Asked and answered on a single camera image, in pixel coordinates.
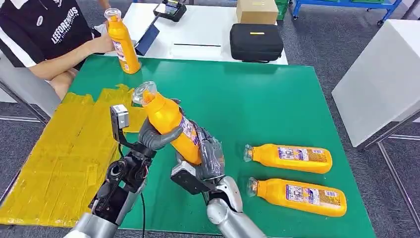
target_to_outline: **transparent bottle cap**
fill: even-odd
[[[121,11],[117,8],[108,8],[104,12],[104,17],[108,19],[108,21],[120,21]]]
[[[253,147],[250,145],[245,145],[245,149],[244,149],[244,161],[245,162],[249,162],[252,160],[252,156],[253,156]]]
[[[257,194],[257,190],[258,190],[258,180],[256,180],[253,177],[250,177],[248,180],[247,195],[249,197],[253,197]]]
[[[133,93],[133,103],[147,105],[158,92],[153,81],[146,81],[138,86]]]

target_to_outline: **robotic hand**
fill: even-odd
[[[83,214],[65,238],[112,238],[138,196],[143,198],[141,193],[156,150],[178,138],[183,131],[179,126],[162,135],[146,119],[139,131],[138,142],[129,143],[122,132],[128,126],[127,109],[116,105],[110,112],[114,139],[130,151],[125,156],[120,151],[121,158],[110,164],[105,181],[89,205],[92,212]],[[243,213],[235,180],[224,174],[221,144],[204,128],[194,125],[202,163],[193,166],[176,152],[178,164],[172,169],[171,179],[191,194],[203,194],[209,220],[226,238],[266,238]],[[121,181],[125,182],[124,187],[119,186]]]
[[[146,185],[149,166],[156,150],[179,137],[182,128],[161,135],[146,119],[140,132],[139,141],[129,143],[122,129],[128,126],[128,111],[123,105],[110,108],[114,139],[130,150],[108,167],[105,181],[96,193],[89,208],[74,228],[64,238],[112,238],[125,216],[134,206]]]
[[[194,123],[199,138],[201,164],[194,166],[176,152],[178,164],[171,179],[192,195],[202,193],[207,217],[226,238],[266,238],[243,213],[242,199],[232,177],[224,174],[221,143]]]

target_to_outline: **white desk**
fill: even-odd
[[[131,39],[140,39],[155,18],[155,3],[132,3],[123,19]],[[235,7],[187,5],[187,11],[179,22],[159,18],[155,26],[159,34],[145,57],[177,60],[239,61],[230,54],[229,32],[237,23]],[[287,64],[283,50],[281,58],[273,64]]]
[[[420,109],[420,21],[386,20],[332,91],[353,146]]]

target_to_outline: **yellow tape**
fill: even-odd
[[[95,103],[90,95],[66,95],[0,208],[0,223],[72,227],[89,211],[108,165],[119,158],[109,107],[126,106],[126,132],[138,132],[146,118],[131,106],[133,89],[118,87],[103,89]]]

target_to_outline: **orange juice bottle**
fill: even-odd
[[[108,34],[114,43],[122,70],[129,74],[139,71],[139,59],[134,51],[127,27],[122,23],[121,11],[117,8],[108,8],[104,16],[108,19]]]
[[[265,144],[245,146],[245,161],[257,161],[265,166],[324,174],[331,169],[328,150],[315,147]]]
[[[183,133],[171,144],[186,161],[195,165],[201,163],[199,139],[194,125],[182,115],[176,102],[157,91],[154,82],[147,81],[136,88],[133,102],[143,105],[150,123],[161,134],[168,133],[177,126],[183,127]]]
[[[338,189],[304,182],[271,178],[258,181],[250,178],[248,194],[267,202],[329,217],[341,217],[347,211],[344,193]]]

